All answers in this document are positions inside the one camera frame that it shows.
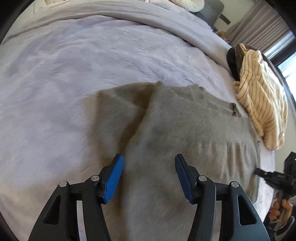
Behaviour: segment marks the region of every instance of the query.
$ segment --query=curtain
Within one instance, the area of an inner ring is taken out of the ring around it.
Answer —
[[[232,46],[243,43],[264,52],[289,31],[277,11],[265,0],[259,0],[241,21],[227,30],[226,36]]]

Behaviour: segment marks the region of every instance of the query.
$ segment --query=white pillow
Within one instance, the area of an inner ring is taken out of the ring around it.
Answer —
[[[205,5],[205,0],[170,0],[179,7],[185,8],[190,12],[199,12]]]

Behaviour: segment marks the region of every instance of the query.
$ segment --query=hand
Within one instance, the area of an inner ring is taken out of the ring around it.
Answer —
[[[290,216],[292,214],[293,205],[290,204],[290,202],[287,201],[286,199],[283,199],[281,201],[281,204],[282,204],[283,208],[286,210],[286,212],[284,214],[284,217],[282,219],[282,222],[281,222],[281,226],[283,226],[283,225],[285,225],[288,222],[288,220],[289,220],[289,218],[290,218]],[[279,205],[279,202],[278,201],[275,201],[274,202],[274,205],[270,209],[270,213],[268,215],[268,217],[270,218],[270,220],[275,220],[275,219],[277,219],[281,215],[281,213],[279,212],[279,206],[280,206]]]

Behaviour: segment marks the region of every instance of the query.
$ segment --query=cream striped fabric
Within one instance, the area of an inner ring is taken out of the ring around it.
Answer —
[[[270,150],[279,149],[285,141],[288,103],[284,88],[263,60],[260,51],[244,51],[240,81],[234,82],[236,99],[248,111],[257,133]]]

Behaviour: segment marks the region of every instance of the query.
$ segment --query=bed sheet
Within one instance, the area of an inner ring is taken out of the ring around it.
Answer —
[[[0,211],[17,238],[28,239],[60,181],[101,170],[89,138],[98,90],[198,84],[239,106],[229,48],[204,21],[158,0],[62,2],[11,33],[0,46]],[[261,168],[274,170],[274,153],[258,141]],[[272,189],[260,180],[258,193],[264,218]]]

